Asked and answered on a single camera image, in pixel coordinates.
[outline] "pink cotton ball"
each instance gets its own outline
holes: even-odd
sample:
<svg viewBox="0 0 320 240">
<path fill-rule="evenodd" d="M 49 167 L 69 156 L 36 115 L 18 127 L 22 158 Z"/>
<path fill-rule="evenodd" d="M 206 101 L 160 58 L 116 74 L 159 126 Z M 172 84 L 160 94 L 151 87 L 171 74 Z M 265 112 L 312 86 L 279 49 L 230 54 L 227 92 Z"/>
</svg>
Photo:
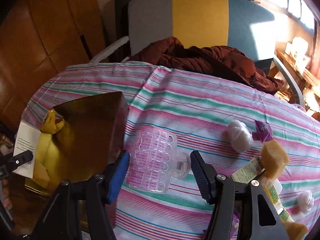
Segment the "pink cotton ball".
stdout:
<svg viewBox="0 0 320 240">
<path fill-rule="evenodd" d="M 311 190 L 302 191 L 298 196 L 298 205 L 303 214 L 308 214 L 313 207 L 315 198 L 312 197 Z"/>
</svg>

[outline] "brown box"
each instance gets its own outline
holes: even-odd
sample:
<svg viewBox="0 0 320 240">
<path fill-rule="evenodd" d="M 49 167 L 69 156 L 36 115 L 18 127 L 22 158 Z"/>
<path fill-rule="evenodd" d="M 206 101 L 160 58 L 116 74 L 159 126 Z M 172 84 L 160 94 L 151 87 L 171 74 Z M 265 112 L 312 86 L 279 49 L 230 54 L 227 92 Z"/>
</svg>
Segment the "brown box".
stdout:
<svg viewBox="0 0 320 240">
<path fill-rule="evenodd" d="M 87 180 L 116 160 L 123 149 L 129 111 L 121 92 L 80 98 L 53 109 L 63 116 L 65 124 L 52 135 L 42 163 L 50 177 L 49 192 L 64 179 Z M 34 184 L 26 186 L 42 192 Z"/>
</svg>

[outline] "brown jacket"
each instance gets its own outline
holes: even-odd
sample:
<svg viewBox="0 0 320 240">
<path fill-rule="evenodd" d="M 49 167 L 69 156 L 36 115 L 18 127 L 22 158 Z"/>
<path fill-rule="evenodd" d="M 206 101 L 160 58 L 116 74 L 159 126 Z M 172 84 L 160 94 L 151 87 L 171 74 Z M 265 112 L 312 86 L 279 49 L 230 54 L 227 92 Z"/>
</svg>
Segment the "brown jacket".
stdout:
<svg viewBox="0 0 320 240">
<path fill-rule="evenodd" d="M 182 69 L 236 81 L 274 95 L 283 81 L 266 76 L 251 59 L 238 49 L 228 46 L 185 49 L 181 42 L 170 37 L 151 43 L 129 60 Z"/>
</svg>

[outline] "purple wrapper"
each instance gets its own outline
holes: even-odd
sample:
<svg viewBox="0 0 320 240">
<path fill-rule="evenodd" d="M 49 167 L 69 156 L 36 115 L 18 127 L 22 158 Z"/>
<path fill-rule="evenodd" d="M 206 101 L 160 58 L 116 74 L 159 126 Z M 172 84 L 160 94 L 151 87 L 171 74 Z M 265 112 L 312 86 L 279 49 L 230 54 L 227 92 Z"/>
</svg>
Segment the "purple wrapper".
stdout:
<svg viewBox="0 0 320 240">
<path fill-rule="evenodd" d="M 254 120 L 254 121 L 256 123 L 256 129 L 257 129 L 257 133 L 256 133 L 257 140 L 260 140 L 260 142 L 262 143 L 273 140 L 272 129 L 270 125 L 266 122 L 260 122 L 257 120 Z"/>
<path fill-rule="evenodd" d="M 233 213 L 232 226 L 231 226 L 231 230 L 230 230 L 229 239 L 231 239 L 235 235 L 235 233 L 238 231 L 238 228 L 239 228 L 239 217 Z"/>
</svg>

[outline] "striped tablecloth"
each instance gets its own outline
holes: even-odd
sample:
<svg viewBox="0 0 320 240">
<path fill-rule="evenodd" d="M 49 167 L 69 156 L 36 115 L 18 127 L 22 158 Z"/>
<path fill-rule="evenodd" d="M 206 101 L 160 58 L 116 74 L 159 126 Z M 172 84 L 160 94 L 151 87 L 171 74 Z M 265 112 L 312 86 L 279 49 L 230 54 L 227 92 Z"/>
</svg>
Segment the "striped tablecloth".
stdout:
<svg viewBox="0 0 320 240">
<path fill-rule="evenodd" d="M 248 86 L 203 74 L 146 63 L 74 65 L 45 83 L 31 98 L 22 119 L 40 127 L 47 110 L 67 101 L 122 91 L 128 104 L 124 147 L 130 149 L 138 128 L 161 127 L 178 137 L 178 152 L 199 150 L 217 172 L 230 175 L 255 155 L 237 154 L 229 144 L 227 125 L 239 119 L 255 130 L 254 120 L 268 122 L 287 150 L 290 164 L 279 178 L 281 201 L 296 222 L 310 230 L 319 217 L 320 123 L 279 99 Z M 312 190 L 315 204 L 299 213 L 297 196 Z M 190 171 L 173 179 L 166 194 L 139 192 L 123 184 L 116 208 L 115 234 L 124 239 L 202 239 L 212 206 L 201 198 Z"/>
</svg>

